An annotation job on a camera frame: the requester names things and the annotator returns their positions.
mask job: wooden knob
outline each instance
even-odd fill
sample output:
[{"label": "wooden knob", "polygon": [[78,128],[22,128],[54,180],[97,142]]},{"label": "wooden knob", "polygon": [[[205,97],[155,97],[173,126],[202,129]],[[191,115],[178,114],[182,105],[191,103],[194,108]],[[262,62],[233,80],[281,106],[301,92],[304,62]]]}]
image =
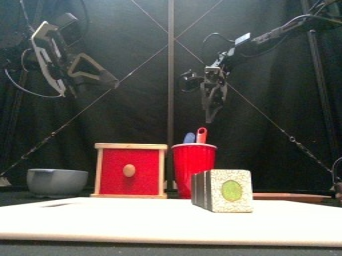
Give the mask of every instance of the wooden knob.
[{"label": "wooden knob", "polygon": [[123,167],[123,175],[129,178],[135,175],[135,166],[133,164],[127,164]]}]

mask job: gray bowl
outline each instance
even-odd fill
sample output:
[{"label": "gray bowl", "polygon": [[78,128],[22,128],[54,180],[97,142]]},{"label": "gray bowl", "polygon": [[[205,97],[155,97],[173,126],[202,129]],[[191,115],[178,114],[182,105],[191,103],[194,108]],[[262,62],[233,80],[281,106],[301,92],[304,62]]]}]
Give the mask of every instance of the gray bowl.
[{"label": "gray bowl", "polygon": [[65,169],[30,169],[27,172],[27,185],[38,197],[77,196],[89,179],[89,172]]}]

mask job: red cup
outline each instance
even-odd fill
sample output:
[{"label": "red cup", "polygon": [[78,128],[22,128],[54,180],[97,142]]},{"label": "red cup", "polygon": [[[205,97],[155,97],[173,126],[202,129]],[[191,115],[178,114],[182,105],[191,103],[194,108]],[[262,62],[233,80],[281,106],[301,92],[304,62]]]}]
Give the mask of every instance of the red cup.
[{"label": "red cup", "polygon": [[217,147],[204,143],[185,143],[173,146],[173,152],[178,194],[182,199],[191,198],[191,177],[214,169]]}]

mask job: black curtain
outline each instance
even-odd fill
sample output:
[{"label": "black curtain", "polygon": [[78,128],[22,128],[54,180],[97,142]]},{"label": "black curtain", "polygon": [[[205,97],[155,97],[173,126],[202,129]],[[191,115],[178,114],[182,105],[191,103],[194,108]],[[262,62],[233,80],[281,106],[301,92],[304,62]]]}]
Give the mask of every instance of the black curtain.
[{"label": "black curtain", "polygon": [[[34,21],[39,1],[26,2]],[[83,50],[119,78],[121,86],[106,93],[90,85],[77,98],[53,100],[19,92],[2,72],[3,170],[51,137],[7,172],[15,185],[26,184],[30,168],[67,168],[89,171],[89,185],[94,186],[95,143],[167,144],[169,1],[85,0],[85,5],[87,9],[79,0],[45,1],[41,21],[54,22],[65,12],[79,18],[83,30],[89,31]],[[3,1],[2,7],[6,10],[2,35],[24,31],[19,1]],[[332,124],[325,121],[308,33],[286,38],[272,51],[246,58],[234,68],[229,76],[234,89],[229,88],[224,109],[208,124],[201,91],[183,93],[177,86],[183,72],[193,69],[204,75],[205,65],[214,62],[220,51],[232,47],[220,37],[213,37],[206,45],[204,39],[213,32],[228,39],[249,32],[256,37],[301,15],[302,4],[297,0],[183,0],[175,1],[174,11],[174,144],[182,143],[187,132],[206,126],[208,142],[218,146],[216,168],[250,170],[256,190],[329,190],[332,174],[289,136],[330,168],[336,156],[328,125],[333,126],[340,141],[342,125],[341,29],[317,31]],[[18,66],[19,71],[11,73],[16,81]],[[30,71],[26,88],[47,95],[55,93],[39,69]]]}]

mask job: metal rod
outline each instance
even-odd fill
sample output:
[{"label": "metal rod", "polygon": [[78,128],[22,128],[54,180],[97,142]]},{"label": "metal rod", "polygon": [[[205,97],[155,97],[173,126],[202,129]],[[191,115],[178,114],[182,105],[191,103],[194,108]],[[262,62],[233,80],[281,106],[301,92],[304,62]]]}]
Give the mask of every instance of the metal rod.
[{"label": "metal rod", "polygon": [[[309,1],[301,0],[301,3],[302,3],[304,13],[308,13],[309,7],[310,7]],[[337,159],[340,157],[338,143],[337,143],[338,139],[337,139],[337,131],[336,131],[334,121],[333,121],[332,108],[329,103],[326,79],[325,79],[324,65],[321,60],[316,31],[310,31],[308,33],[308,38],[309,38],[309,44],[310,44],[310,50],[312,50],[312,56],[313,56],[314,69],[316,69],[317,86],[318,86],[322,112],[324,112],[324,118],[325,118],[330,154],[333,159]]]},{"label": "metal rod", "polygon": [[174,0],[169,0],[169,111],[167,111],[167,166],[166,166],[166,178],[167,189],[174,188],[174,164],[173,164],[173,151],[174,145],[174,52],[175,52],[175,31],[174,31]]}]

